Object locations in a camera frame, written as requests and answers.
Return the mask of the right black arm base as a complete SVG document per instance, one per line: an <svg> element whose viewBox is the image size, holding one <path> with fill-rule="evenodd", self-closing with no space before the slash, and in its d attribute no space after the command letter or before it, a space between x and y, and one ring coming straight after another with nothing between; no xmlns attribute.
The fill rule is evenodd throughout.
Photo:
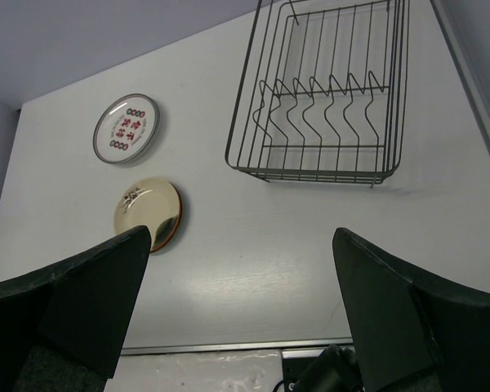
<svg viewBox="0 0 490 392"><path fill-rule="evenodd" d="M365 391L352 345L283 350L282 372L273 391Z"/></svg>

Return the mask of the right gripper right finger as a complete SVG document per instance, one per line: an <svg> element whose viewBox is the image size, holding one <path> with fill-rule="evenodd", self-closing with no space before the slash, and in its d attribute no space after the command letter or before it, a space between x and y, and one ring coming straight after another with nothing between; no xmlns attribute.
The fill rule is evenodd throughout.
<svg viewBox="0 0 490 392"><path fill-rule="evenodd" d="M490 391L490 293L347 228L332 252L365 390Z"/></svg>

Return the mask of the white plate red characters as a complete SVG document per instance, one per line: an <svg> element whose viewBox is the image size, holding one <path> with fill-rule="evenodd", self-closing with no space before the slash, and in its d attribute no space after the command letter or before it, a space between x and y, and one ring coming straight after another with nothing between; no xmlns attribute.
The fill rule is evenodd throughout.
<svg viewBox="0 0 490 392"><path fill-rule="evenodd" d="M101 115L92 139L96 157L107 164L137 160L153 144L162 119L157 102L132 93L118 98Z"/></svg>

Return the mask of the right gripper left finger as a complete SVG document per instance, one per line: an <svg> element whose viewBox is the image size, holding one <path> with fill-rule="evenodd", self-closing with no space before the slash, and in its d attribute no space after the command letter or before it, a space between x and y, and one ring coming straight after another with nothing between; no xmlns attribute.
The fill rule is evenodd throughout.
<svg viewBox="0 0 490 392"><path fill-rule="evenodd" d="M0 282L0 391L102 391L114 377L148 264L137 226Z"/></svg>

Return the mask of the cream plate orange rim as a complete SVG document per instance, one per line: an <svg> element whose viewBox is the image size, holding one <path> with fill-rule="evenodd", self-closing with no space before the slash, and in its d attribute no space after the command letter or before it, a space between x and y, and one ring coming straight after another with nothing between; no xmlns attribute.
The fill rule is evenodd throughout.
<svg viewBox="0 0 490 392"><path fill-rule="evenodd" d="M114 209L114 233L146 226L151 236L150 253L163 249L175 237L183 217L180 191L169 180L138 180L122 195Z"/></svg>

